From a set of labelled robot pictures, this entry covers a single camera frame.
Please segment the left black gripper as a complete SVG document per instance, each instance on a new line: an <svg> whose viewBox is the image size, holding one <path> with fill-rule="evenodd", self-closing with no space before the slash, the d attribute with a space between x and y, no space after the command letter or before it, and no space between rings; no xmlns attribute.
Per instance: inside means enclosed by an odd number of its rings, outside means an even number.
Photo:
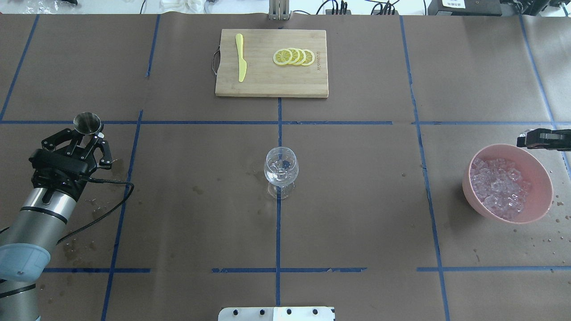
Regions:
<svg viewBox="0 0 571 321"><path fill-rule="evenodd" d="M63 148L63 154L57 147L69 143ZM87 158L76 158L74 152L79 144L79 132L75 129L65 128L41 141L41 148L30 156L30 163L34 169L31 183L34 188L45 188L63 193L74 201L82 195L87 181L83 177L91 176L100 167L111 170L113 165L112 152L109 142L104 134L92 136L87 144ZM95 161L95 150L101 152L101 157Z"/></svg>

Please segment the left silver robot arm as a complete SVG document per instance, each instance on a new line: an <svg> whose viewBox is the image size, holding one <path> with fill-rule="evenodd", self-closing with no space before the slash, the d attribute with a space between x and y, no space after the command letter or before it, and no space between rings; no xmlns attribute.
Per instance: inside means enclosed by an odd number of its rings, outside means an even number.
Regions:
<svg viewBox="0 0 571 321"><path fill-rule="evenodd" d="M101 132L65 128L41 141L29 158L30 192L15 221L1 232L1 319L38 321L36 281L69 223L88 178L112 159Z"/></svg>

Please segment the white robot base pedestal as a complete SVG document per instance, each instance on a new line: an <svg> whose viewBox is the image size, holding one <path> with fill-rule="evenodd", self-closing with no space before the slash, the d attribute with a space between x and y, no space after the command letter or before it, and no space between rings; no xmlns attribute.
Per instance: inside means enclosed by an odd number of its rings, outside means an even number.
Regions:
<svg viewBox="0 0 571 321"><path fill-rule="evenodd" d="M219 315L219 321L335 321L334 307L285 306L285 307L227 307Z"/></svg>

